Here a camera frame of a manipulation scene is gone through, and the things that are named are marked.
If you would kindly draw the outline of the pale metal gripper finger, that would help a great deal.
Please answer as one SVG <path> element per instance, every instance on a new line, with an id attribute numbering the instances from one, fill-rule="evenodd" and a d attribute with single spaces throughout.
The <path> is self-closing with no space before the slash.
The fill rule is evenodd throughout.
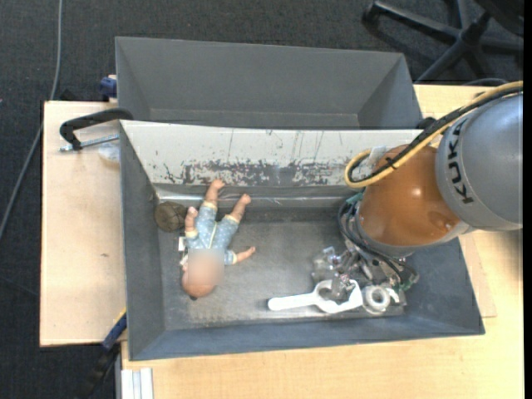
<path id="1" fill-rule="evenodd" d="M 345 302 L 353 289 L 353 281 L 345 273 L 337 273 L 332 279 L 331 299 L 335 302 Z"/>
<path id="2" fill-rule="evenodd" d="M 341 254 L 334 254 L 331 257 L 332 269 L 335 273 L 344 274 L 349 273 L 351 267 L 357 261 L 357 253 L 349 250 L 344 251 Z"/>

